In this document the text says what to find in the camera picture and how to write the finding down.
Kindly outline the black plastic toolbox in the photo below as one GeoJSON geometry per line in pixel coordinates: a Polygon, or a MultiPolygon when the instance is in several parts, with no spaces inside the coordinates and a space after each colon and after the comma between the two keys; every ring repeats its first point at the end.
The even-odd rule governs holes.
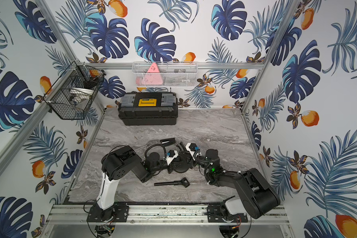
{"type": "Polygon", "coordinates": [[[121,98],[118,116],[126,126],[175,125],[178,99],[168,92],[127,93],[121,98]]]}

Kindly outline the black round stand base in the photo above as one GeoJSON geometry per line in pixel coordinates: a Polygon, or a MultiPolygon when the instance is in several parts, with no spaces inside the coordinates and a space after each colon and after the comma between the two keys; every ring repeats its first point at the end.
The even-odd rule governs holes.
{"type": "Polygon", "coordinates": [[[172,164],[173,170],[179,174],[185,173],[190,169],[186,160],[173,161],[172,164]]]}

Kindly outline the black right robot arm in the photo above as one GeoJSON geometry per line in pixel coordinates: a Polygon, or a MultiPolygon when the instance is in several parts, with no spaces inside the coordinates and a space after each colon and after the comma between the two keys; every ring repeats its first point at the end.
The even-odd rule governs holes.
{"type": "Polygon", "coordinates": [[[177,148],[189,165],[204,169],[204,177],[209,185],[230,187],[237,191],[237,198],[224,202],[229,214],[247,213],[251,218],[258,219],[281,204],[279,195],[258,169],[228,171],[221,166],[216,149],[208,149],[203,156],[195,143],[179,143],[177,148]]]}

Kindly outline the aluminium front rail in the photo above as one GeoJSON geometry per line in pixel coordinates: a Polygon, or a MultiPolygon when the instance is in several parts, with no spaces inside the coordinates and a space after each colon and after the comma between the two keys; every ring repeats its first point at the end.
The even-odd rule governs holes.
{"type": "Polygon", "coordinates": [[[283,206],[258,219],[247,214],[222,218],[219,205],[119,205],[108,221],[94,218],[83,205],[53,206],[47,224],[53,225],[289,225],[283,206]]]}

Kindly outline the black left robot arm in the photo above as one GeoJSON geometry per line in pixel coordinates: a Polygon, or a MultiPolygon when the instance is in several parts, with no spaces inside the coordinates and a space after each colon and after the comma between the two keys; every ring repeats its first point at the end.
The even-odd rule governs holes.
{"type": "Polygon", "coordinates": [[[142,182],[147,182],[162,170],[172,171],[172,163],[179,157],[176,150],[167,151],[163,144],[149,146],[145,159],[130,146],[117,146],[102,158],[103,179],[96,204],[101,210],[107,210],[115,202],[115,194],[121,178],[129,172],[142,182]]]}

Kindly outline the white mesh wall basket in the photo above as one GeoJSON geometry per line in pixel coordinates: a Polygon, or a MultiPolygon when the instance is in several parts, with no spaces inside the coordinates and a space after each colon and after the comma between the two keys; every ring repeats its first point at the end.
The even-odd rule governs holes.
{"type": "MultiPolygon", "coordinates": [[[[147,72],[152,63],[154,62],[134,62],[132,65],[132,73],[134,73],[137,78],[141,73],[147,72]]],[[[190,87],[197,84],[198,64],[196,62],[172,61],[156,62],[156,64],[158,65],[164,83],[162,85],[149,87],[190,87]]]]}

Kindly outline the pink triangular object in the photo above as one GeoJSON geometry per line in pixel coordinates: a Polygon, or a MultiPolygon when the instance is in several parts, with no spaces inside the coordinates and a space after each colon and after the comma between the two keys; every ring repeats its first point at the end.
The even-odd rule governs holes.
{"type": "Polygon", "coordinates": [[[162,85],[163,83],[164,80],[160,74],[158,65],[155,62],[151,64],[147,72],[141,73],[136,78],[137,86],[158,86],[162,85]]]}

